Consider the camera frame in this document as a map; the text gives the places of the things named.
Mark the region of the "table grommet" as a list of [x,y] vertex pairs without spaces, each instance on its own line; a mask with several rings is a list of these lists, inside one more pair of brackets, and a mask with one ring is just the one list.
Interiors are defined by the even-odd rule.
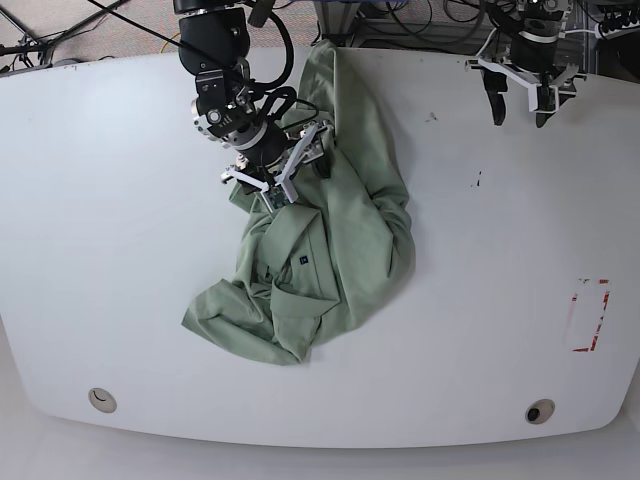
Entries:
[[88,392],[90,404],[98,411],[105,414],[112,414],[117,409],[116,399],[102,388],[92,388]]
[[555,412],[555,403],[551,399],[540,399],[534,402],[525,412],[525,420],[532,425],[547,422]]

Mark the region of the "black tripod stand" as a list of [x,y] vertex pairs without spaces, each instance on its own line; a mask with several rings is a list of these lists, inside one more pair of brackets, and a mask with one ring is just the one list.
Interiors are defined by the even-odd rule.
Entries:
[[15,72],[18,64],[26,69],[51,67],[55,50],[60,45],[95,30],[108,15],[108,12],[99,8],[97,12],[68,28],[48,34],[36,34],[8,9],[1,7],[1,19],[20,34],[15,45],[1,44],[1,74]]

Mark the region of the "aluminium frame post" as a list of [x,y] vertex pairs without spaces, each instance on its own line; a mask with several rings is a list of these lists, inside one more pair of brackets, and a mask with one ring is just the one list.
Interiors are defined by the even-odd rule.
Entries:
[[353,35],[353,23],[361,1],[313,1],[320,38],[345,46]]

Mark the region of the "right table grommet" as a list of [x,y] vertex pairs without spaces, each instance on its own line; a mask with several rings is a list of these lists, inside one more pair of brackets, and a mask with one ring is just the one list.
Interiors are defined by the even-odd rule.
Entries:
[[540,399],[534,402],[525,412],[525,420],[532,425],[547,422],[555,412],[555,403],[551,399]]

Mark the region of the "green polo T-shirt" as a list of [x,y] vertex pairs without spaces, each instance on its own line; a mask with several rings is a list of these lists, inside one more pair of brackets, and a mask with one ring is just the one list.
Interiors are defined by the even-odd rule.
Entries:
[[182,320],[232,354],[284,366],[362,326],[404,282],[415,250],[409,193],[365,80],[323,41],[299,91],[332,125],[322,137],[329,177],[302,168],[297,202],[276,211],[235,187],[230,200],[248,216],[235,273],[199,294]]

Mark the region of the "red tape rectangle marker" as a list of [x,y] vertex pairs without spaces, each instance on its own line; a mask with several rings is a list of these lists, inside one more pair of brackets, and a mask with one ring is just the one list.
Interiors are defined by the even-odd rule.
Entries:
[[604,322],[611,281],[579,278],[571,299],[565,343],[572,352],[593,352]]

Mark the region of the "left table grommet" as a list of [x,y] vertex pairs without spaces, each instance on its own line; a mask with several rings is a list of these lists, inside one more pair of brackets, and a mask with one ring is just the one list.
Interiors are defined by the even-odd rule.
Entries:
[[105,414],[112,414],[117,409],[116,399],[102,388],[92,388],[88,392],[90,404],[98,411]]

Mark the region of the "white power strip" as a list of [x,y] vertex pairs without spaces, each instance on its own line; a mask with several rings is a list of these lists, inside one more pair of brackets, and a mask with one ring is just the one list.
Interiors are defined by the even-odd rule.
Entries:
[[632,10],[606,16],[596,27],[598,39],[613,39],[639,32],[639,12]]

